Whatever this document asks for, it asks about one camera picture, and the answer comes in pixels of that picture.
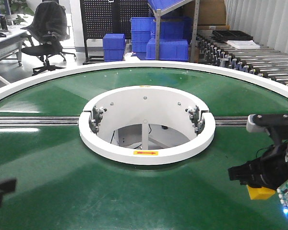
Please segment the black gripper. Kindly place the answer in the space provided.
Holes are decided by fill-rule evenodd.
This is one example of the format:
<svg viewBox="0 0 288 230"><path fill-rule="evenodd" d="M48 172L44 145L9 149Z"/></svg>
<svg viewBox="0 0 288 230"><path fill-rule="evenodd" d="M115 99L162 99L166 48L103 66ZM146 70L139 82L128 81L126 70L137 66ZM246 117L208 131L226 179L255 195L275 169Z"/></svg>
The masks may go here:
<svg viewBox="0 0 288 230"><path fill-rule="evenodd" d="M288 142L269 146L261 157L229 168L228 175L241 185L276 190L288 180Z"/></svg>

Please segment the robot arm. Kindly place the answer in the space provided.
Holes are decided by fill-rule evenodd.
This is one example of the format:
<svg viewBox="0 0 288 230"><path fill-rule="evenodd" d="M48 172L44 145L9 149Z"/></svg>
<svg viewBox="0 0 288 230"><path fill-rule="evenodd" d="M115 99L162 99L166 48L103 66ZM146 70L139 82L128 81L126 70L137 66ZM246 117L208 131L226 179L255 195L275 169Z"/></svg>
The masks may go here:
<svg viewBox="0 0 288 230"><path fill-rule="evenodd" d="M273 140L261 157L228 169L230 180L248 189L250 199L266 200L278 194L283 213L288 217L288 115L252 114L248 132L266 132Z"/></svg>

